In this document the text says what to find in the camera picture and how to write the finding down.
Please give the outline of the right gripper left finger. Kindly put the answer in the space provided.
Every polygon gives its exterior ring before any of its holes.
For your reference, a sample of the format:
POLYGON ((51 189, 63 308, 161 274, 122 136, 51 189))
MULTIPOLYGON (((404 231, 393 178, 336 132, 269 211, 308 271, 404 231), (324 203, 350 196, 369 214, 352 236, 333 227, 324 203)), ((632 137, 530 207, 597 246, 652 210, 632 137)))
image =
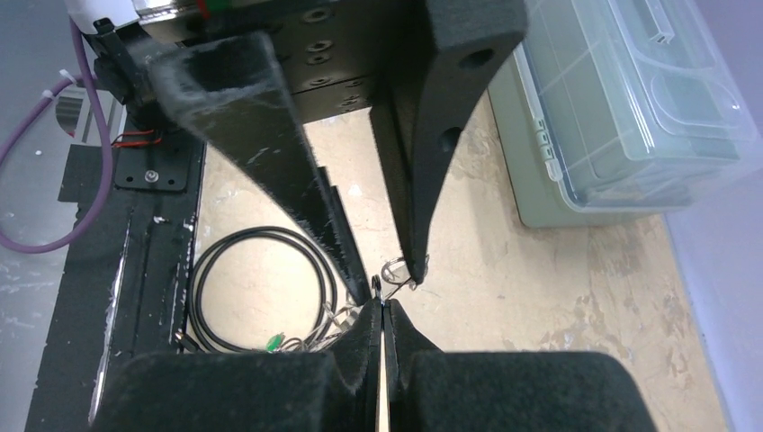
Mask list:
POLYGON ((373 431, 382 304, 317 352, 139 356, 92 431, 373 431))

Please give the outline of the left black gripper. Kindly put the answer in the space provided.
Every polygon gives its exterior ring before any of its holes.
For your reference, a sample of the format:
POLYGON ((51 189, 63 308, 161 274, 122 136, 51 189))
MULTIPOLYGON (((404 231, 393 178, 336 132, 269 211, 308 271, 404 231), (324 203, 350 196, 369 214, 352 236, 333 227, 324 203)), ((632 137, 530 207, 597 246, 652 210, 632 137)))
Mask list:
POLYGON ((529 26, 522 1, 93 5, 95 74, 130 120, 172 121, 217 149, 322 247, 358 305, 371 299, 367 274, 302 122, 368 106, 381 75, 373 136, 400 249, 421 284, 458 141, 529 26))

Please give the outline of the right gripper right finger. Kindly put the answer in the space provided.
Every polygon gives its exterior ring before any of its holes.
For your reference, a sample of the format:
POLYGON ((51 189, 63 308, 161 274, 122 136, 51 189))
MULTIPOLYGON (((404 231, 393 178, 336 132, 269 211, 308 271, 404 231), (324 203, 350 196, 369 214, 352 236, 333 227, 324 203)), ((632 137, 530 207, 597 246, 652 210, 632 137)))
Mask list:
POLYGON ((579 351, 446 352, 384 307, 394 431, 653 431, 632 376, 579 351))

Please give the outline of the green key tag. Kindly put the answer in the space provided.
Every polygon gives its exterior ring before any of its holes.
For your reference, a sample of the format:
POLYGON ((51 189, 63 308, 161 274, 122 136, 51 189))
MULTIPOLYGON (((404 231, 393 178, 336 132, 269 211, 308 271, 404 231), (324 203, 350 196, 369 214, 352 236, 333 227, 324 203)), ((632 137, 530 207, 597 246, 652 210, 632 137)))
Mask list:
POLYGON ((265 345, 265 351, 267 352, 276 352, 278 351, 281 346, 283 345, 283 341, 285 340, 285 335, 283 333, 279 333, 276 335, 273 335, 270 337, 265 345))

